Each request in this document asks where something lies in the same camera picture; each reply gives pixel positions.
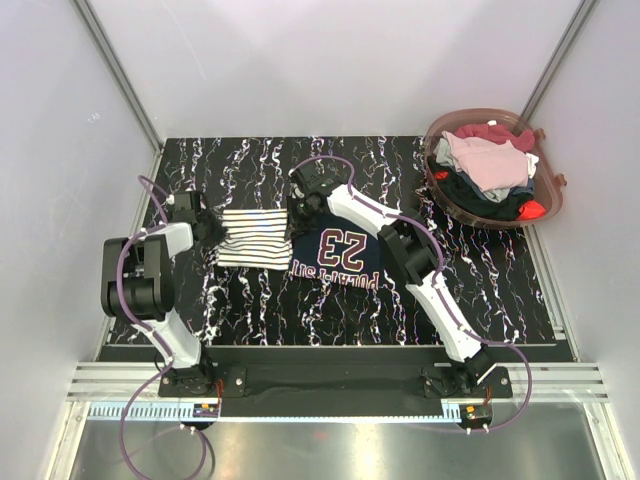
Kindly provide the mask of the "black white striped tank top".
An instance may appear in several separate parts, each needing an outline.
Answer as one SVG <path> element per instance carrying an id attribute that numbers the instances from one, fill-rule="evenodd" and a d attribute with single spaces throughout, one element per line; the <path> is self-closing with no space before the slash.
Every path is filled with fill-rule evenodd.
<path id="1" fill-rule="evenodd" d="M 226 209 L 222 212 L 225 239 L 216 247 L 220 267 L 286 271 L 293 247 L 287 236 L 286 209 Z"/>

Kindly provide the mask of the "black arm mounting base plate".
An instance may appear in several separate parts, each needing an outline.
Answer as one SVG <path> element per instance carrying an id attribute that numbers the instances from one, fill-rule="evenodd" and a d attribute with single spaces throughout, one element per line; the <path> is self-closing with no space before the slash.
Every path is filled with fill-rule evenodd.
<path id="1" fill-rule="evenodd" d="M 468 371 L 437 346 L 207 349 L 222 380 L 222 416 L 240 422 L 452 419 L 449 402 L 509 399 L 507 370 Z"/>

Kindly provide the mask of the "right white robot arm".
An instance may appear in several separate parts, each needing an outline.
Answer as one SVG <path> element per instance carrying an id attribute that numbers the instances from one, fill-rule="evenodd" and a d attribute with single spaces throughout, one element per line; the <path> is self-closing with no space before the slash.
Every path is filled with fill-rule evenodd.
<path id="1" fill-rule="evenodd" d="M 422 217 L 387 207 L 360 193 L 352 178 L 320 173 L 313 158 L 289 171 L 294 217 L 310 220 L 328 212 L 377 238 L 381 265 L 426 312 L 445 347 L 450 366 L 431 376 L 444 395 L 476 396 L 490 383 L 496 362 L 453 299 L 443 275 L 444 257 Z"/>

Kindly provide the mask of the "navy tank top red trim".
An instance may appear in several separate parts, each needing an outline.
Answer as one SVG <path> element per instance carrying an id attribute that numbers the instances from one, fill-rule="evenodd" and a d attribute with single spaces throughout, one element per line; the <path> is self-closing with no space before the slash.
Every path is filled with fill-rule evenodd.
<path id="1" fill-rule="evenodd" d="M 293 276 L 365 290 L 379 287 L 383 268 L 378 240 L 349 220 L 323 213 L 309 230 L 292 238 L 292 247 Z"/>

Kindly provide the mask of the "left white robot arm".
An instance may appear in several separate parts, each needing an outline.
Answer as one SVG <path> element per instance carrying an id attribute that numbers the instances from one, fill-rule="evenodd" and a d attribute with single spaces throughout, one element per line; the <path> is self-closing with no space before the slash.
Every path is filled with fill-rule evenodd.
<path id="1" fill-rule="evenodd" d="M 156 348 L 165 367 L 181 374 L 181 384 L 203 396 L 214 388 L 216 372 L 175 308 L 172 261 L 199 244 L 219 245 L 226 230 L 198 190 L 170 195 L 167 219 L 133 237 L 104 242 L 101 306 L 108 317 L 130 321 Z"/>

